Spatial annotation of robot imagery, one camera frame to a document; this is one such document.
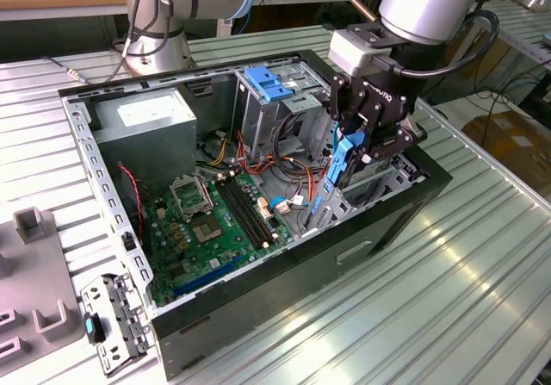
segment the blue tab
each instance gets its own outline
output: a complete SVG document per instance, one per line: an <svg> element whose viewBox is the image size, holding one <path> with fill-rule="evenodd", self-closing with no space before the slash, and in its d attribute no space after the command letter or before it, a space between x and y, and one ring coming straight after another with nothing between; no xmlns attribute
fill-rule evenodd
<svg viewBox="0 0 551 385"><path fill-rule="evenodd" d="M87 319L86 320L86 332L87 333L92 333L93 330L94 330L94 325L92 325L92 319Z"/></svg>
<svg viewBox="0 0 551 385"><path fill-rule="evenodd" d="M340 175L346 171L346 167L348 166L348 157L350 152L363 143L364 137L365 133L353 133L344 136L338 142L337 150L335 151L333 160L331 161L331 165L327 171L327 179L333 185L338 184Z"/></svg>
<svg viewBox="0 0 551 385"><path fill-rule="evenodd" d="M245 69L245 75L268 102L279 101L293 96L293 91L285 88L279 78L265 66Z"/></svg>

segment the cardboard box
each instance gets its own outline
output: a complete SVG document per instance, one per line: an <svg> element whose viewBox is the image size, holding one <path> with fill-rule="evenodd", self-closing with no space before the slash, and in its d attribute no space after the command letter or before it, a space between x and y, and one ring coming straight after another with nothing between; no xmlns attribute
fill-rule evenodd
<svg viewBox="0 0 551 385"><path fill-rule="evenodd" d="M479 116L464 128L480 145L486 116ZM551 196L551 139L515 111L492 115L485 150L541 196Z"/></svg>

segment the yellow wire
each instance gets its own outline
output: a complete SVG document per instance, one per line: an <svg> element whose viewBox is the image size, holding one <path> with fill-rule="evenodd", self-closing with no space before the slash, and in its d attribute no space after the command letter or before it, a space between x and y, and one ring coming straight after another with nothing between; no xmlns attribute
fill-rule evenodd
<svg viewBox="0 0 551 385"><path fill-rule="evenodd" d="M218 165L222 162L222 160L224 159L224 155L226 154L226 140L223 140L222 141L222 147L220 148L220 155L218 156L217 159L215 159L214 161L211 161L209 163L209 165Z"/></svg>

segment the green circuit board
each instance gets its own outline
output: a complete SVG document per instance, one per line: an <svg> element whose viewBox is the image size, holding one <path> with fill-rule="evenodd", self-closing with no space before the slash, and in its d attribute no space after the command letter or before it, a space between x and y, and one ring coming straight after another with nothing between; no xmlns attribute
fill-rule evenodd
<svg viewBox="0 0 551 385"><path fill-rule="evenodd" d="M259 214L256 199L262 195L256 185L245 173L236 176L235 180ZM270 232L277 234L277 239L268 248L255 249L215 188L214 181L206 183L206 187L214 205L210 214L199 213L185 220L171 191L143 206L146 225L151 232L152 246L146 254L154 274L150 290L157 306L174 301L182 289L192 290L193 282L200 282L202 277L214 277L215 280L293 241L281 220L275 218L276 222L270 224L261 218ZM177 194L186 207L202 199L194 185L182 188ZM164 214L159 215L159 205L164 207Z"/></svg>

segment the aluminum extrusion table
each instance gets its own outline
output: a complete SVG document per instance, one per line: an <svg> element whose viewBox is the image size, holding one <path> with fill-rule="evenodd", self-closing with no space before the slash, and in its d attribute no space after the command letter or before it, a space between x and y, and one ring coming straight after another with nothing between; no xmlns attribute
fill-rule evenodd
<svg viewBox="0 0 551 385"><path fill-rule="evenodd" d="M208 65L310 48L322 27L190 42ZM65 57L92 82L115 53ZM51 63L0 65L0 220L51 209L75 291L121 267L108 244ZM454 180L399 238L173 383L530 383L551 357L551 207L421 102L421 145ZM161 383L153 355L105 380L86 338L1 383Z"/></svg>
<svg viewBox="0 0 551 385"><path fill-rule="evenodd" d="M543 35L551 33L551 10L534 12L512 0L488 2L483 9L496 14L499 19L499 38L517 50L517 56L508 64L505 70L507 75L500 85L509 82L524 56L537 64L549 62L545 67L551 69L551 47L542 41ZM483 19L475 21L475 24L476 27L468 33L452 61L456 62L465 55L481 29L490 28Z"/></svg>

